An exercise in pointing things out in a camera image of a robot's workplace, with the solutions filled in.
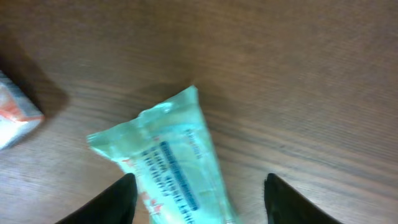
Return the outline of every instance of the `wooden surface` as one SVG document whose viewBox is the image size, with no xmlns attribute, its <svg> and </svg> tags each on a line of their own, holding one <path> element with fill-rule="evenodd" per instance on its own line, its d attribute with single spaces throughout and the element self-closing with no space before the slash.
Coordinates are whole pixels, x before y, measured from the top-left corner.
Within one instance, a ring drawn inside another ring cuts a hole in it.
<svg viewBox="0 0 398 224">
<path fill-rule="evenodd" d="M 195 84 L 231 199 L 275 172 L 347 224 L 398 223 L 395 0 L 0 3 L 1 69 L 47 122 L 0 152 L 0 223 L 53 223 L 122 176 L 87 134 Z M 134 223 L 147 223 L 139 203 Z"/>
</svg>

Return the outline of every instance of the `candy wrapper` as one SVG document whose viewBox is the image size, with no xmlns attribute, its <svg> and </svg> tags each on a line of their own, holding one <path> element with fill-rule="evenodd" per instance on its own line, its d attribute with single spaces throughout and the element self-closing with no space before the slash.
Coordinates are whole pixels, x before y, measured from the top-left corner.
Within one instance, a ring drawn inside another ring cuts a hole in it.
<svg viewBox="0 0 398 224">
<path fill-rule="evenodd" d="M 194 86 L 88 142 L 136 175 L 154 223 L 238 223 Z"/>
<path fill-rule="evenodd" d="M 0 149 L 31 132 L 43 119 L 43 114 L 0 71 Z"/>
</svg>

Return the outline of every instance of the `wood grain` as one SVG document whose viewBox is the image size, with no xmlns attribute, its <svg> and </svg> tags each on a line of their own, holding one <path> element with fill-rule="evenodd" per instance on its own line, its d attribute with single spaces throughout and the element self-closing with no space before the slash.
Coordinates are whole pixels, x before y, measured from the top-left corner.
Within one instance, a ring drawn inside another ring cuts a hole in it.
<svg viewBox="0 0 398 224">
<path fill-rule="evenodd" d="M 397 1 L 3 0 L 0 18 L 0 69 L 48 116 L 0 152 L 1 223 L 111 185 L 85 136 L 190 84 L 244 223 L 266 223 L 269 172 L 343 223 L 398 223 Z"/>
</svg>

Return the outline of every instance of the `wooden table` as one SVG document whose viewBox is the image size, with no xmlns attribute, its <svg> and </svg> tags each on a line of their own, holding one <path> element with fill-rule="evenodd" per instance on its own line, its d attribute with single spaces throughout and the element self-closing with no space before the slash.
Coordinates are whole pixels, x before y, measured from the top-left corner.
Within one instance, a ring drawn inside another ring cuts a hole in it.
<svg viewBox="0 0 398 224">
<path fill-rule="evenodd" d="M 3 0 L 0 18 L 1 69 L 48 118 L 0 152 L 0 223 L 81 207 L 122 176 L 85 136 L 191 84 L 244 223 L 266 223 L 269 172 L 343 223 L 398 222 L 397 1 Z"/>
</svg>

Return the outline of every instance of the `mint green packet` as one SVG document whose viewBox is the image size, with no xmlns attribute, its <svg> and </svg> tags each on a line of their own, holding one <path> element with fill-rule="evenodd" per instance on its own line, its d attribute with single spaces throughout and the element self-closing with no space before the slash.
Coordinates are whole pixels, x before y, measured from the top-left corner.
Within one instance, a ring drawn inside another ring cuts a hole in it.
<svg viewBox="0 0 398 224">
<path fill-rule="evenodd" d="M 136 175 L 152 222 L 239 223 L 194 86 L 87 140 L 94 151 Z"/>
</svg>

